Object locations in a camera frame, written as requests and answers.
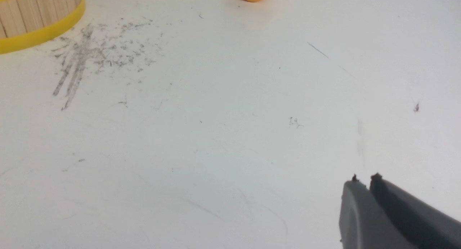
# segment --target wooden basket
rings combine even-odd
[[[0,54],[61,35],[84,11],[84,0],[0,0]]]

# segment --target dirt mark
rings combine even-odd
[[[299,128],[299,127],[303,127],[304,125],[301,125],[298,123],[298,119],[297,118],[293,118],[293,117],[290,117],[290,123],[289,123],[290,126],[296,126],[296,128]]]
[[[67,84],[64,96],[67,100],[61,110],[70,106],[83,79],[97,75],[135,83],[138,81],[135,76],[137,73],[143,72],[145,68],[154,65],[158,58],[165,56],[163,48],[168,42],[163,40],[163,33],[151,19],[140,23],[115,24],[88,24],[73,39],[58,37],[56,40],[62,46],[47,52],[58,59],[60,64],[61,78],[53,96],[62,93],[63,85]],[[143,38],[145,33],[139,31],[146,30],[149,36],[157,37],[152,37],[153,40]]]
[[[317,49],[315,46],[313,46],[313,45],[312,45],[311,43],[309,43],[309,42],[308,42],[308,44],[309,44],[313,49],[315,49],[317,52],[321,53],[324,57],[327,57],[327,58],[329,59],[329,57],[328,57],[326,54],[324,54],[321,50]]]

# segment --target scratch mark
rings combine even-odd
[[[70,63],[66,66],[66,68],[64,69],[64,73],[63,73],[61,79],[59,80],[58,85],[57,85],[56,88],[54,89],[53,96],[56,96],[56,95],[59,94],[59,91],[61,90],[61,87],[62,87],[62,85],[64,84],[64,81],[66,81],[67,76],[69,75],[69,72],[70,72],[70,70],[71,70],[71,68],[72,68],[72,65],[73,65],[73,63],[70,62]]]
[[[13,169],[13,168],[6,169],[6,170],[3,171],[2,173],[0,173],[0,177],[2,177],[3,175],[5,175],[5,173],[9,172],[11,169]]]
[[[141,232],[144,234],[145,238],[147,239],[147,241],[149,241],[150,243],[150,239],[149,237],[147,236],[147,234],[145,233],[144,229],[142,227],[139,227],[139,229],[141,230]]]
[[[361,119],[357,119],[357,133],[359,135],[363,134],[363,122]]]
[[[67,38],[67,37],[59,37],[59,40],[61,41],[64,41],[66,43],[72,43],[72,42],[75,42],[74,40],[70,39],[70,38]]]
[[[162,104],[163,104],[163,100],[160,101],[160,104],[158,105],[158,107],[153,107],[153,109],[155,110],[160,110],[162,108]]]
[[[207,209],[207,208],[204,208],[204,207],[200,206],[200,205],[197,204],[197,203],[192,202],[191,200],[188,200],[188,199],[185,199],[185,198],[179,198],[179,199],[182,200],[182,201],[184,201],[184,202],[186,202],[186,203],[188,203],[188,204],[190,204],[190,205],[192,205],[192,206],[195,206],[196,208],[201,209],[202,211],[204,211],[204,212],[206,212],[206,213],[208,213],[208,214],[210,214],[210,215],[213,215],[213,216],[219,218],[220,220],[222,220],[222,218],[220,218],[216,213],[210,211],[210,210]]]
[[[239,188],[237,188],[237,190],[240,191],[240,193],[242,194],[243,199],[245,200],[245,204],[247,205],[248,211],[250,212],[250,218],[253,219],[253,212],[251,211],[250,201],[248,200],[247,196],[245,195],[245,193],[243,193],[242,190],[240,190]]]
[[[315,46],[313,46],[310,42],[308,42],[308,44],[313,48],[313,49],[316,49],[319,53],[323,54],[323,56],[327,57],[329,59],[328,56],[326,56],[326,54],[322,53],[321,50],[317,49]]]
[[[285,220],[279,216],[277,213],[275,213],[273,210],[271,210],[270,208],[268,208],[267,206],[264,206],[264,205],[261,205],[263,208],[269,210],[270,212],[272,212],[272,214],[274,214],[275,216],[277,216],[282,222],[283,222],[283,225],[285,226],[285,243],[288,241],[288,226],[287,226],[287,223],[285,222]]]
[[[354,79],[357,79],[355,76],[353,76],[351,73],[349,73],[346,69],[344,69],[343,67],[339,66],[339,68],[343,69],[344,72],[346,72],[349,76],[351,76],[352,78]]]
[[[51,50],[51,52],[56,52],[57,50],[64,49],[64,48],[66,48],[66,47],[68,47],[68,46],[69,46],[69,44],[66,44],[66,45],[64,45],[64,46],[61,46],[61,47],[58,47],[58,48],[56,48],[56,49]]]
[[[71,215],[71,216],[68,216],[67,218],[63,218],[63,219],[69,219],[69,218],[74,217],[74,216],[76,216],[76,215],[78,215],[78,213],[75,213],[75,214],[73,214],[73,215]]]
[[[154,190],[153,186],[150,184],[150,182],[148,182],[145,178],[143,178],[141,175],[139,175],[139,173],[135,172],[134,170],[130,170],[131,173],[133,173],[134,175],[136,175],[137,177],[139,177],[140,180],[142,180],[143,182],[145,182],[147,184],[147,186]]]
[[[216,141],[216,142],[221,146],[221,148],[224,149],[224,151],[229,152],[229,150],[227,150],[227,148],[224,146],[224,144],[222,144],[221,141],[216,140],[216,139],[214,139],[214,138],[213,138],[213,140]]]
[[[69,201],[71,203],[74,203],[76,205],[79,205],[82,208],[84,208],[85,210],[87,210],[87,212],[84,212],[84,214],[86,214],[86,215],[91,215],[91,216],[96,216],[96,217],[99,216],[98,210],[96,208],[92,207],[92,206],[88,206],[85,203],[81,203],[81,202],[79,202],[77,200],[74,200],[74,199],[71,199],[71,198],[63,197],[63,199],[66,200],[66,201]]]
[[[18,211],[19,207],[22,205],[22,203],[24,202],[25,199],[26,199],[26,197],[23,197],[21,199],[21,201],[14,207],[13,213],[11,213],[10,215],[13,216]]]
[[[84,70],[86,68],[85,64],[87,62],[87,59],[89,59],[89,55],[92,51],[89,49],[89,45],[91,42],[91,35],[93,34],[93,31],[94,27],[91,26],[91,24],[88,24],[86,28],[82,29],[82,42],[80,45],[76,47],[76,54],[74,54],[76,59],[75,70],[72,75],[71,83],[69,83],[69,86],[67,88],[66,96],[68,96],[69,98],[61,110],[65,110],[69,107],[72,100],[74,99],[75,93],[79,89],[79,85],[82,81]]]
[[[69,55],[69,54],[64,55],[64,57],[63,57],[63,59],[62,59],[62,62],[61,62],[61,67],[64,67],[64,65],[66,64],[66,59],[67,59],[67,56],[68,56],[68,55]]]
[[[120,233],[118,233],[115,229],[111,228],[110,226],[100,222],[100,224],[102,226],[104,226],[107,230],[111,231],[112,233],[114,233],[117,237],[121,237]]]
[[[127,99],[126,99],[126,93],[125,93],[125,101],[120,101],[119,104],[123,104],[125,105],[125,107],[128,108],[128,106],[126,105],[128,103]]]

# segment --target gray plastic tool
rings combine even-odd
[[[344,249],[461,249],[461,223],[379,174],[370,190],[344,183],[339,228]]]

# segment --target white surface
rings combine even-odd
[[[461,0],[87,4],[0,57],[0,248],[339,249],[377,171],[461,219]]]

